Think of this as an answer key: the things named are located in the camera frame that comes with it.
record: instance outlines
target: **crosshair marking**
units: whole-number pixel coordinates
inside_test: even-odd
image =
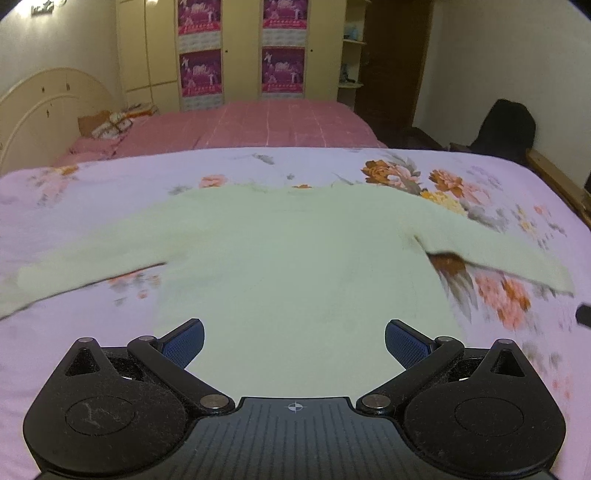
[[[293,402],[286,406],[286,408],[289,408],[293,413],[298,413],[300,410],[304,409],[305,406],[303,406],[301,403]]]

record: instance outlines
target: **sweater sleeve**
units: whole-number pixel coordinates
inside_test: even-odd
[[[557,259],[524,241],[499,233],[433,202],[408,195],[406,230],[431,254],[454,253],[472,264],[574,293],[569,271]]]
[[[0,283],[0,319],[35,301],[168,262],[186,249],[191,226],[175,197],[43,254]]]

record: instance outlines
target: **wooden door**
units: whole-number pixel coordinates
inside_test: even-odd
[[[380,137],[381,129],[413,123],[431,30],[432,0],[372,0],[355,112]]]

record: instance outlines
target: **wooden bed frame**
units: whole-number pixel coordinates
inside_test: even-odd
[[[591,195],[537,150],[531,148],[527,152],[527,160],[534,172],[591,229]]]
[[[119,107],[80,70],[44,70],[20,81],[0,98],[0,176],[49,166],[80,137],[78,117]]]

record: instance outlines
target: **wardrobe door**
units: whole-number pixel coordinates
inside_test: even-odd
[[[125,102],[127,103],[127,106],[136,105],[138,103],[152,103],[152,90],[150,87],[145,87],[125,92]]]
[[[223,0],[222,80],[226,103],[259,99],[261,22],[261,0]]]
[[[160,113],[180,112],[181,106],[176,80],[170,83],[154,85],[152,87],[152,98]]]
[[[145,0],[118,0],[117,42],[123,90],[135,90],[150,84],[144,11]]]
[[[148,66],[152,85],[177,80],[176,0],[146,3]]]
[[[346,0],[310,0],[305,97],[336,100]]]

